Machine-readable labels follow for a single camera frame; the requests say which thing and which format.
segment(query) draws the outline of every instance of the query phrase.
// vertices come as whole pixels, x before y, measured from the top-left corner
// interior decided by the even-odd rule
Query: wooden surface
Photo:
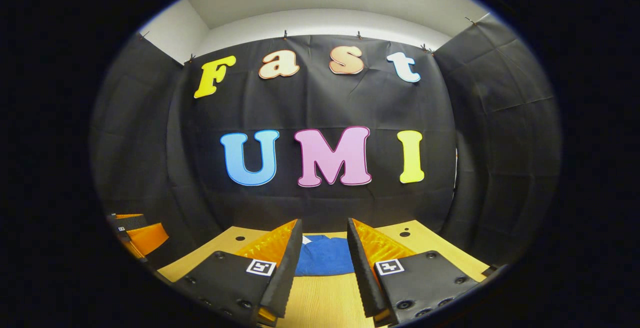
[[[489,265],[464,253],[416,220],[380,227],[377,230],[416,253],[437,250],[469,277],[478,282],[485,279],[482,272],[489,268]],[[402,237],[400,236],[402,232],[410,234],[407,237]],[[192,253],[158,269],[158,273],[164,275],[169,281],[175,282],[216,250],[234,253],[245,244],[266,233],[264,230],[231,227]],[[305,235],[347,237],[346,232]],[[236,237],[239,236],[244,239],[238,241]],[[326,277],[294,277],[286,307],[285,318],[278,319],[278,328],[324,328],[329,326],[373,328],[373,319],[364,316],[355,273]]]

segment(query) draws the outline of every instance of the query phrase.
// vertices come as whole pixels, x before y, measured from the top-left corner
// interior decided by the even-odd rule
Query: letter m
[[[302,177],[297,184],[302,187],[320,185],[316,175],[316,164],[327,183],[333,184],[344,163],[344,175],[340,182],[348,186],[359,186],[371,182],[367,173],[366,143],[370,135],[367,127],[348,127],[342,132],[335,150],[332,150],[318,129],[300,130],[294,136],[302,150]]]

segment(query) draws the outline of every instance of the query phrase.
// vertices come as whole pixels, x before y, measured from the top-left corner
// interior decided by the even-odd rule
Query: blue cloth
[[[302,244],[295,276],[340,275],[354,272],[349,244],[344,238],[306,236],[310,243]]]

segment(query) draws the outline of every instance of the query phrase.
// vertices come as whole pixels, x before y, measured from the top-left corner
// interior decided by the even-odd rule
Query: letter u
[[[220,138],[224,145],[224,161],[226,172],[231,180],[243,186],[261,186],[270,182],[276,175],[275,141],[280,136],[276,130],[260,130],[254,134],[255,140],[260,142],[262,166],[259,171],[252,172],[245,168],[245,150],[243,145],[247,135],[242,133],[225,134]]]

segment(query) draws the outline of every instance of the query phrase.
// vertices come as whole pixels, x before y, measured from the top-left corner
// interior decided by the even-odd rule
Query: black curtain
[[[105,214],[144,214],[169,239],[148,255],[160,268],[221,232],[184,164],[174,90],[182,66],[132,36],[103,80],[94,105],[89,149]]]
[[[329,69],[335,47],[355,46],[365,65],[355,75]],[[299,71],[290,77],[261,79],[262,59],[271,52],[292,50]],[[403,52],[414,59],[417,83],[398,77],[387,56]],[[194,99],[202,65],[235,56],[217,90]],[[208,206],[223,228],[236,225],[271,230],[293,218],[304,220],[306,232],[344,231],[347,218],[375,227],[418,219],[439,232],[453,198],[455,127],[444,80],[431,54],[401,43],[349,36],[293,36],[228,47],[186,64],[188,78],[178,89],[185,104],[183,126],[187,156],[206,194]],[[302,155],[293,135],[318,129],[335,148],[344,129],[370,129],[366,166],[372,181],[362,186],[300,187]],[[242,186],[226,171],[224,134],[247,134],[244,161],[249,171],[262,166],[258,130],[279,131],[275,142],[277,171],[262,186]],[[403,184],[403,146],[397,134],[416,130],[420,141],[421,182]]]
[[[455,197],[441,235],[505,264],[533,238],[560,173],[554,91],[533,52],[492,15],[435,52],[457,133]]]

